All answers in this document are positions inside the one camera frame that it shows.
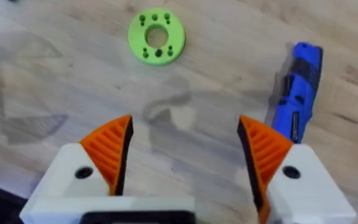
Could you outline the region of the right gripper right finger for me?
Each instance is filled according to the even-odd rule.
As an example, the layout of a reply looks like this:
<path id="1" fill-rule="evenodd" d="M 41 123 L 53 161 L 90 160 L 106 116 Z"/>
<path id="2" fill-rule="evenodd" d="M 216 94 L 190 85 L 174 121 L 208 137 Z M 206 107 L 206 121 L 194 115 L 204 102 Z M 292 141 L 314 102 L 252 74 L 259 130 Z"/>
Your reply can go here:
<path id="1" fill-rule="evenodd" d="M 353 223 L 356 212 L 314 150 L 241 115 L 244 149 L 259 223 Z"/>

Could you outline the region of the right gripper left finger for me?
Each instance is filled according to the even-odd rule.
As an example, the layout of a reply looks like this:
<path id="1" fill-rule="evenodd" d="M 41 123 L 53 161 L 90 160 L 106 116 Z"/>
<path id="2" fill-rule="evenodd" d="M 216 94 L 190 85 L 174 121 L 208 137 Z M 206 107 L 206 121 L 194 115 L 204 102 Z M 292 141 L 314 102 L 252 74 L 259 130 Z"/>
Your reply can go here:
<path id="1" fill-rule="evenodd" d="M 79 223 L 114 208 L 124 188 L 132 116 L 116 118 L 62 146 L 20 212 L 24 223 Z"/>

